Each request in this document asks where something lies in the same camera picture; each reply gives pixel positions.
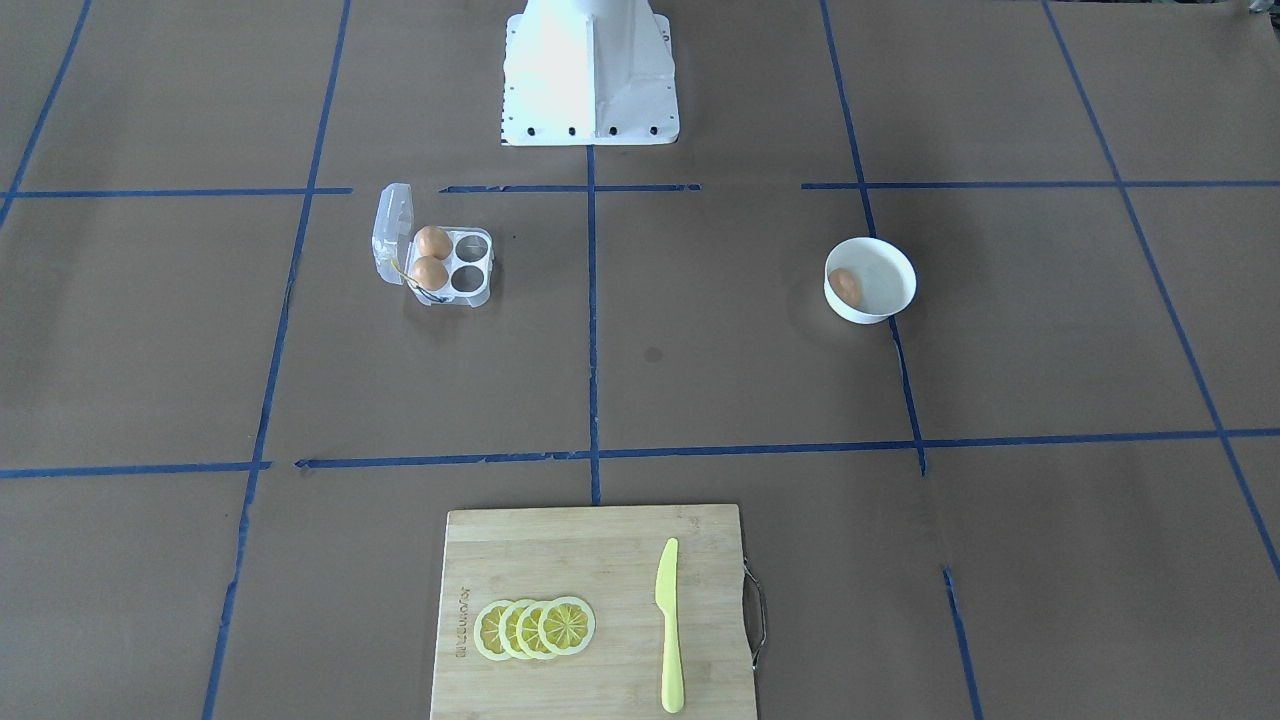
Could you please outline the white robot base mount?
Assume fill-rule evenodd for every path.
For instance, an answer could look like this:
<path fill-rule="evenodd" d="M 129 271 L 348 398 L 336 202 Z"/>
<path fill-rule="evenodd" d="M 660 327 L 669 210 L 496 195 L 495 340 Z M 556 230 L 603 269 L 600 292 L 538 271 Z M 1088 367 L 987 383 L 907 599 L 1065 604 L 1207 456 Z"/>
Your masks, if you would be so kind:
<path fill-rule="evenodd" d="M 529 1 L 504 41 L 503 145 L 678 141 L 671 24 L 650 3 Z"/>

